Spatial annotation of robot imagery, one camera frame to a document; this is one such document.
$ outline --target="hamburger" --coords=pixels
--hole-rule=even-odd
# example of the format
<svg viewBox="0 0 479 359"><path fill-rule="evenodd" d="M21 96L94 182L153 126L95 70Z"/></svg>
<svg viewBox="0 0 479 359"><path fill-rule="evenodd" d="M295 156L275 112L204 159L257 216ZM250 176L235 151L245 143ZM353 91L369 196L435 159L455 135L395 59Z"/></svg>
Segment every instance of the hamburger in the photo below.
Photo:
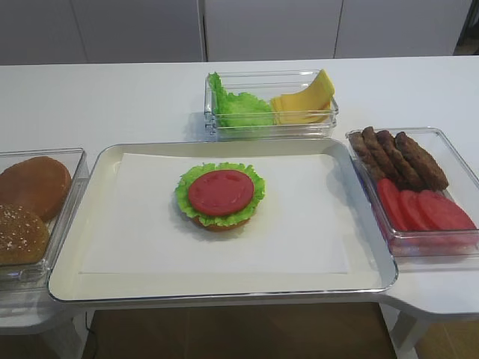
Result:
<svg viewBox="0 0 479 359"><path fill-rule="evenodd" d="M207 230L244 225L264 198L265 182L253 166L223 162L195 166L181 176L175 195L180 211Z"/></svg>

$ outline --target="red tomato slice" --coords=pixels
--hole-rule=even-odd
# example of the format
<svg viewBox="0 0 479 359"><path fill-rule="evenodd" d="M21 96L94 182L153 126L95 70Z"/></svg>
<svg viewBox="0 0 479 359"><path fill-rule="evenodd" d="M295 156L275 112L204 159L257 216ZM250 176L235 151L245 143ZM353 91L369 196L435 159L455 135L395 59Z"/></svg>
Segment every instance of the red tomato slice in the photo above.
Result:
<svg viewBox="0 0 479 359"><path fill-rule="evenodd" d="M399 194L399 209L403 213L406 222L409 224L411 230L432 230L432 228L418 208L418 194L413 191L402 191Z"/></svg>
<svg viewBox="0 0 479 359"><path fill-rule="evenodd" d="M208 172L188 190L193 208L205 215L230 215L245 208L253 198L254 184L247 174L235 170Z"/></svg>
<svg viewBox="0 0 479 359"><path fill-rule="evenodd" d="M392 227L396 230L408 230L409 226L399 209L399 190L396 185L387 178L381 179L377 183L377 192Z"/></svg>
<svg viewBox="0 0 479 359"><path fill-rule="evenodd" d="M418 195L418 208L424 219L438 230L475 230L470 217L454 202L433 191Z"/></svg>

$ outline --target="yellow cheese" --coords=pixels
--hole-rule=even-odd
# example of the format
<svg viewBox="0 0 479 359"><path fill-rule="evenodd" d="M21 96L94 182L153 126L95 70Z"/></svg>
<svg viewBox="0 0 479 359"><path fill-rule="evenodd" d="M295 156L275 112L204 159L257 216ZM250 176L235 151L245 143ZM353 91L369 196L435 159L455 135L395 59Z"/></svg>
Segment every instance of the yellow cheese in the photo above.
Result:
<svg viewBox="0 0 479 359"><path fill-rule="evenodd" d="M306 89L298 93L277 96L271 100L271 104L278 112L326 110L334 94L335 87L326 71L321 70ZM281 124L313 123L325 118L325 115L280 114L277 121Z"/></svg>

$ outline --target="white cabinet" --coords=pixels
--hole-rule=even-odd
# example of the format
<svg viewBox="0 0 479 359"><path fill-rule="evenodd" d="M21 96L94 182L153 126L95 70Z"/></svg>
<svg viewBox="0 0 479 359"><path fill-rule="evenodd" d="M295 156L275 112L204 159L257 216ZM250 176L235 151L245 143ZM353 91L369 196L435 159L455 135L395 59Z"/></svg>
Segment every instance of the white cabinet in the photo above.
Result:
<svg viewBox="0 0 479 359"><path fill-rule="evenodd" d="M471 0L344 0L336 58L452 55Z"/></svg>
<svg viewBox="0 0 479 359"><path fill-rule="evenodd" d="M86 62L67 0L0 1L0 64Z"/></svg>
<svg viewBox="0 0 479 359"><path fill-rule="evenodd" d="M208 61L332 58L341 0L205 0Z"/></svg>
<svg viewBox="0 0 479 359"><path fill-rule="evenodd" d="M88 61L202 61L197 0L72 0Z"/></svg>

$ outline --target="lettuce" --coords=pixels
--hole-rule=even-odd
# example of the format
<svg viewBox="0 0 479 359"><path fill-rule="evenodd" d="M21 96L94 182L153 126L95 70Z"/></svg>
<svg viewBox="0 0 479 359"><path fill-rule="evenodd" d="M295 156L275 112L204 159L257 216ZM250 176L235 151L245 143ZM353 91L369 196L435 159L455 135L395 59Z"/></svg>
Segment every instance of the lettuce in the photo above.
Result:
<svg viewBox="0 0 479 359"><path fill-rule="evenodd" d="M193 184L193 182L196 181L196 179L200 176L203 176L204 174L215 170L236 170L247 174L249 178L251 178L251 181L253 181L254 184L254 194L253 198L251 199L251 202L245 208L243 208L239 212L231 213L230 215L225 215L221 217L205 215L193 208L188 199L188 190L190 185ZM253 216L257 205L264 198L264 189L264 179L259 177L256 172L254 172L253 166L249 165L248 167L246 167L242 163L234 164L222 162L219 165L215 165L214 163L207 163L203 164L202 166L193 167L184 175L182 175L180 182L178 183L178 186L176 187L174 192L177 197L180 211L183 212L187 217L198 217L198 219L204 226L209 226L210 224L216 224L217 226L232 226Z"/></svg>
<svg viewBox="0 0 479 359"><path fill-rule="evenodd" d="M215 114L222 127L270 126L274 125L271 106L255 95L242 92L237 95L228 93L222 85L218 73L208 76L210 87L216 96Z"/></svg>

